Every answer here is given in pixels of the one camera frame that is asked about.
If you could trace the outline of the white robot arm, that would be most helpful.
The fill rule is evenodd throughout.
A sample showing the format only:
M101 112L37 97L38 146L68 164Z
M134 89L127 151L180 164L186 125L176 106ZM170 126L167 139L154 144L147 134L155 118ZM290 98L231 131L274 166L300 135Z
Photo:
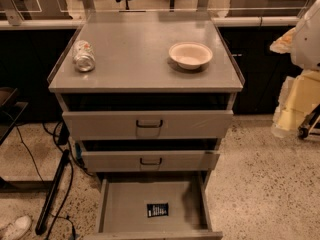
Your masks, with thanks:
M320 105L320 0L270 50L289 53L291 62L302 69L297 77L287 77L281 87L271 132L277 137L293 133L304 137L318 122L312 115L318 114Z

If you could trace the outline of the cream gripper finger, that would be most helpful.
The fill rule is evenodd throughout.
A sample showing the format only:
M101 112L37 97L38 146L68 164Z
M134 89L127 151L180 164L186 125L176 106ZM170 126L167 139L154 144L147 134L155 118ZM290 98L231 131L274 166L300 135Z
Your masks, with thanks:
M273 41L270 45L270 50L275 53L285 54L292 50L292 38L295 33L295 28L288 30L285 34Z
M288 76L281 87L274 112L272 134L283 138L297 133L298 127L319 104L319 71L303 70L295 78Z

